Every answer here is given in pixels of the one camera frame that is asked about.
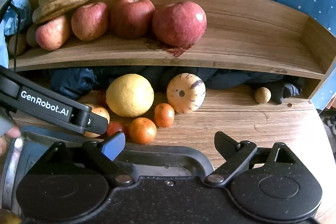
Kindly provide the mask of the person's left hand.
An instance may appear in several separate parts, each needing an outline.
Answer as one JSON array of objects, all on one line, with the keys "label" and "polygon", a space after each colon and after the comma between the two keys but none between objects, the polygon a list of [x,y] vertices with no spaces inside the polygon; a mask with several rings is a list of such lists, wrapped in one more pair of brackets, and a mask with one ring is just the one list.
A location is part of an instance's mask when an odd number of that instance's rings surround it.
[{"label": "person's left hand", "polygon": [[11,139],[16,139],[21,136],[21,131],[18,126],[13,126],[5,135],[0,138],[0,156],[6,153],[7,145]]}]

